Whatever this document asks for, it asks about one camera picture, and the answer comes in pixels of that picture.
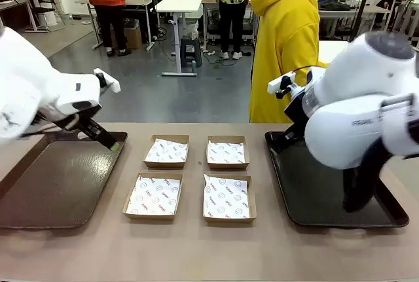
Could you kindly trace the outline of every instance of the floor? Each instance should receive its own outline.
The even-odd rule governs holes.
[[[51,55],[93,32],[90,24],[82,24],[82,21],[89,22],[89,18],[85,20],[72,20],[67,18],[64,21],[67,27],[54,32],[21,34],[49,58]],[[61,28],[62,24],[58,24],[53,29],[58,27]]]
[[[173,51],[172,37],[161,42],[165,53]],[[93,33],[50,57],[63,73],[91,73],[99,67],[119,80],[122,92],[107,92],[101,99],[101,122],[248,122],[252,53],[239,62],[223,66],[203,58],[197,77],[161,77],[175,71],[175,63],[163,53],[159,43],[150,52],[134,50],[124,58],[108,58],[105,50],[92,51]],[[211,62],[216,56],[209,57]]]

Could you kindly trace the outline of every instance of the stool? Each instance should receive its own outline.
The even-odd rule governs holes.
[[[188,46],[193,46],[194,52],[187,52],[186,49]],[[201,46],[199,39],[181,39],[181,67],[188,66],[188,63],[191,61],[195,61],[197,67],[202,66]]]

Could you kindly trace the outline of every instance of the printed paper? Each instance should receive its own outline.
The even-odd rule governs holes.
[[[208,142],[208,163],[237,164],[245,161],[243,143]]]
[[[220,219],[248,219],[247,181],[205,176],[204,216]]]
[[[173,215],[176,211],[180,181],[138,176],[127,213],[133,215]]]
[[[163,163],[186,162],[188,147],[188,144],[156,139],[145,160]]]

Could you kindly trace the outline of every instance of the table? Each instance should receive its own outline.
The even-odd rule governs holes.
[[[1,277],[44,282],[399,281],[419,276],[419,203],[385,167],[382,180],[410,216],[406,228],[337,230],[293,224],[285,210],[264,133],[281,124],[102,124],[128,132],[89,223],[78,230],[0,231]],[[152,134],[189,134],[190,149],[173,223],[122,214]],[[210,226],[202,217],[208,135],[244,135],[255,186],[252,225]],[[37,142],[2,149],[0,180]],[[246,171],[228,172],[246,174]]]
[[[89,15],[90,15],[90,18],[92,20],[93,30],[94,30],[94,33],[96,35],[96,41],[98,42],[97,44],[95,44],[92,47],[92,50],[95,50],[99,46],[101,46],[103,44],[103,42],[99,38],[98,31],[96,29],[95,20],[94,20],[93,14],[92,14],[92,7],[90,6],[90,2],[89,2],[89,0],[80,0],[80,1],[75,1],[75,3],[76,4],[82,4],[82,5],[86,4],[87,5],[87,9],[89,11]],[[147,6],[149,4],[151,4],[151,0],[126,0],[126,5],[133,5],[133,6],[137,6],[137,7],[144,6],[145,7],[144,9],[145,9],[145,16],[147,18],[147,33],[149,35],[149,45],[147,47],[147,51],[150,51],[151,48],[155,45],[155,42],[153,41],[153,39],[151,37],[149,9],[147,8]]]
[[[29,2],[29,0],[16,0],[16,2],[13,1],[13,0],[0,2],[0,12],[2,10],[11,9],[12,7],[25,4],[26,8],[27,8],[27,12],[29,13],[29,19],[31,20],[31,25],[32,25],[32,30],[26,30],[25,32],[34,32],[34,33],[49,32],[48,30],[38,29],[37,24],[35,23],[35,19],[33,17],[31,3]]]
[[[336,27],[338,24],[338,20],[340,18],[353,18],[359,9],[351,9],[347,11],[343,10],[319,10],[320,18],[323,19],[335,19],[333,22],[332,30],[331,30],[331,36],[335,35]],[[371,15],[375,16],[377,14],[389,14],[391,13],[388,9],[382,9],[378,6],[366,6],[363,12],[363,20],[365,21],[366,17],[370,17]]]
[[[396,4],[396,1],[397,0],[393,0],[392,7],[390,9],[390,15],[388,15],[388,18],[387,18],[387,21],[386,21],[386,27],[384,28],[384,30],[386,30],[386,31],[388,29],[388,26],[390,25],[390,20],[392,19],[392,14],[393,14],[393,11],[394,11],[394,7],[395,7],[395,4]]]
[[[346,41],[320,41],[319,42],[319,61],[329,64],[339,53],[346,50],[349,43]]]
[[[156,11],[172,12],[173,25],[175,31],[175,53],[176,53],[176,73],[162,73],[162,76],[177,76],[177,77],[196,77],[196,73],[182,73],[181,67],[181,48],[179,42],[179,26],[178,19],[182,16],[183,30],[186,28],[186,13],[196,12],[201,6],[202,0],[163,0],[156,5]]]
[[[208,45],[208,9],[211,6],[214,6],[214,5],[218,6],[218,3],[215,2],[215,0],[202,0],[202,10],[203,10],[203,13],[204,13],[204,19],[203,19],[203,23],[204,23],[204,50],[203,50],[203,52],[207,52],[207,45]],[[247,6],[247,8],[251,8],[251,0],[249,0],[249,5]],[[259,26],[259,17],[255,17],[255,24],[253,26],[253,34],[252,35],[244,35],[243,34],[243,38],[252,40],[254,45],[256,45],[255,41],[256,41],[258,26]]]

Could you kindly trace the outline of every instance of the chair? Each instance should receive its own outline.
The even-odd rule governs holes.
[[[65,24],[65,22],[64,22],[64,19],[62,18],[62,15],[60,14],[60,12],[59,12],[59,10],[58,10],[58,8],[57,8],[57,4],[55,3],[55,0],[38,0],[38,2],[39,2],[39,3],[48,3],[48,4],[51,4],[51,5],[54,7],[53,9],[50,9],[50,8],[47,8],[47,7],[33,7],[33,8],[32,8],[32,11],[33,11],[36,15],[41,15],[41,16],[43,16],[43,18],[44,18],[44,20],[45,20],[45,27],[46,27],[46,29],[47,29],[48,31],[53,32],[53,31],[61,30],[61,29],[64,29],[64,28],[66,28],[66,27],[67,27],[67,26],[66,26],[66,24]],[[62,21],[62,23],[63,23],[64,27],[60,27],[60,28],[58,28],[58,29],[51,30],[51,29],[49,28],[49,26],[48,26],[48,23],[46,22],[46,16],[45,16],[45,13],[46,13],[46,12],[55,12],[55,11],[57,11],[58,16],[60,17],[60,19],[61,19],[61,21]]]

